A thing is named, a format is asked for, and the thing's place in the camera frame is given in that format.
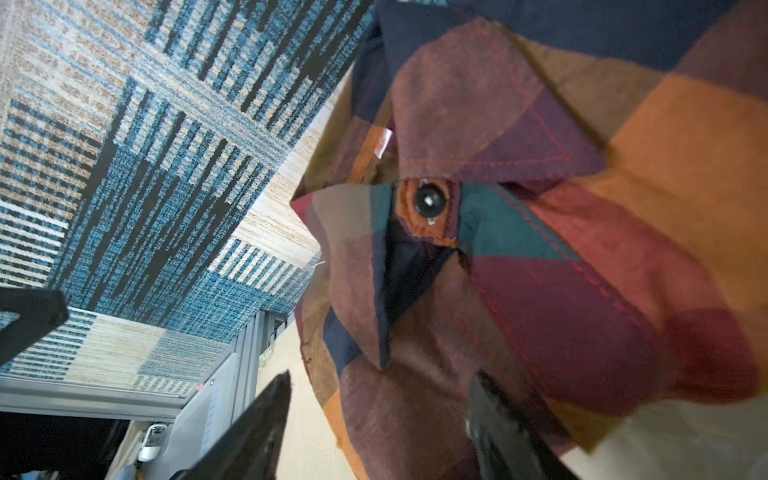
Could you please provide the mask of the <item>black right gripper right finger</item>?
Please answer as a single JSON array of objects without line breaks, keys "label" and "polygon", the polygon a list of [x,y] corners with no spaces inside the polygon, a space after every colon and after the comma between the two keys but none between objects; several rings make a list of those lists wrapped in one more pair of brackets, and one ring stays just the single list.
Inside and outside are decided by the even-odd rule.
[{"label": "black right gripper right finger", "polygon": [[577,479],[484,371],[470,382],[466,431],[483,479]]}]

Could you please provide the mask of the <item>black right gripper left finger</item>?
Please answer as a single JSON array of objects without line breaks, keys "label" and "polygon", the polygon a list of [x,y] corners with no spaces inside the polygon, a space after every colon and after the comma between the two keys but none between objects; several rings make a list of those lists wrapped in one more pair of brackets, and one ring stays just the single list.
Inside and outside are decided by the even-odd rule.
[{"label": "black right gripper left finger", "polygon": [[192,468],[175,479],[274,479],[288,419],[291,376],[275,376],[238,420]]}]

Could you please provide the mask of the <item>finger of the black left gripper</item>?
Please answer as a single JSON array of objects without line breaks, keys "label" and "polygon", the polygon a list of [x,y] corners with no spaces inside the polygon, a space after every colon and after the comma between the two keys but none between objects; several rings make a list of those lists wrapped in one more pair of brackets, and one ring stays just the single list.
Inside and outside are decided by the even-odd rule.
[{"label": "finger of the black left gripper", "polygon": [[66,297],[59,290],[2,287],[1,312],[18,315],[1,329],[2,365],[69,319]]}]

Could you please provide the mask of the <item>multicolour plaid long sleeve shirt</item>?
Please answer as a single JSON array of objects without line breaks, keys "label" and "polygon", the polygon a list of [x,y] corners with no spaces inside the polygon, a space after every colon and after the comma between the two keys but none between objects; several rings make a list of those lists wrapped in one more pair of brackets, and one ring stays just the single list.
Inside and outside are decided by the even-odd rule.
[{"label": "multicolour plaid long sleeve shirt", "polygon": [[557,452],[767,390],[767,5],[380,1],[292,200],[354,473],[472,478],[487,372]]}]

